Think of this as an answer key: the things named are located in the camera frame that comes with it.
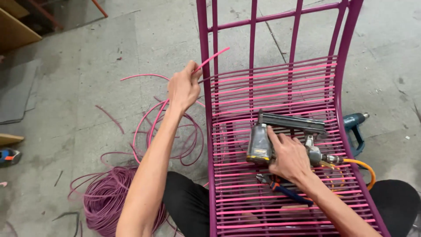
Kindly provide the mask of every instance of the purple metal chair frame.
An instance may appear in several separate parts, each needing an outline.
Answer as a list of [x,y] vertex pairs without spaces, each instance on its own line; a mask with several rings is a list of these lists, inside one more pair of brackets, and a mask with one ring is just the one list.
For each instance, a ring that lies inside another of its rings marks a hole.
[[[219,73],[218,57],[214,59],[213,76],[209,64],[203,67],[203,78],[209,79],[204,82],[204,92],[210,236],[337,235],[336,229],[317,207],[283,209],[297,204],[285,196],[273,196],[267,186],[253,179],[256,173],[265,173],[267,169],[245,162],[244,153],[249,128],[256,120],[257,111],[264,108],[272,113],[324,120],[329,135],[318,140],[316,145],[324,153],[354,158],[346,142],[343,121],[338,118],[342,118],[341,87],[346,57],[363,0],[342,0],[305,9],[302,8],[303,0],[298,0],[294,11],[262,17],[257,17],[257,0],[251,1],[251,19],[218,25],[217,0],[212,0],[213,25],[208,27],[206,0],[197,0],[202,62],[209,58],[208,33],[213,33],[216,53],[218,30],[250,25],[249,68]],[[334,50],[346,8],[348,16],[336,56]],[[300,16],[329,9],[338,9],[338,16],[328,55],[295,62]],[[295,19],[289,63],[253,68],[256,23],[291,16]],[[301,141],[304,138],[297,130],[276,128],[276,132],[290,134]],[[344,195],[341,199],[373,228],[383,236],[390,236],[356,164],[344,163],[335,171],[315,168],[314,172],[332,191]],[[258,220],[251,224],[244,213],[253,214]]]

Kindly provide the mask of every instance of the concrete floor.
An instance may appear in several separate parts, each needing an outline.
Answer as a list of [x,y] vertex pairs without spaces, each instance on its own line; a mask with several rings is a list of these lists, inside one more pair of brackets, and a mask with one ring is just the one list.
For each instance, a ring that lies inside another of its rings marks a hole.
[[[331,1],[304,2],[319,5]],[[39,81],[36,108],[14,125],[26,137],[18,146],[24,156],[18,165],[0,172],[0,181],[9,182],[0,190],[0,229],[4,236],[8,236],[4,220],[14,225],[20,237],[73,236],[73,217],[51,222],[62,212],[82,211],[80,201],[67,201],[70,181],[106,170],[99,161],[105,152],[129,152],[128,142],[142,111],[156,103],[154,95],[165,98],[163,79],[143,77],[124,82],[119,79],[139,73],[171,76],[188,60],[200,61],[194,0],[100,3],[109,18],[88,24],[101,18],[90,1],[64,3],[63,8],[68,11],[62,22],[67,29],[75,29],[46,37],[8,55],[9,65],[42,59],[43,77]],[[287,11],[294,5],[292,0],[283,0],[282,4],[275,0],[260,1],[258,15]],[[248,19],[250,9],[250,1],[220,1],[219,21]],[[325,56],[335,19],[333,10],[302,17],[297,60]],[[293,19],[282,19],[268,25],[258,24],[256,66],[283,63],[278,47],[288,59],[292,23]],[[219,48],[231,47],[220,57],[221,71],[245,68],[248,34],[249,26],[220,32]],[[416,107],[421,111],[420,37],[418,0],[365,1],[346,64],[342,94],[344,114],[371,114],[361,127],[366,147],[358,159],[374,168],[378,180],[400,179],[418,190],[421,190],[421,126],[415,111]],[[126,133],[122,135],[95,105],[112,114]],[[194,105],[188,113],[205,128],[203,108]],[[110,155],[106,160],[116,165],[129,158]],[[170,169],[205,183],[206,158],[205,151],[190,167],[182,167],[174,160]],[[54,187],[61,170],[63,175]],[[170,236],[170,232],[171,228],[164,224],[156,236]],[[83,233],[85,237],[98,236],[86,225]]]

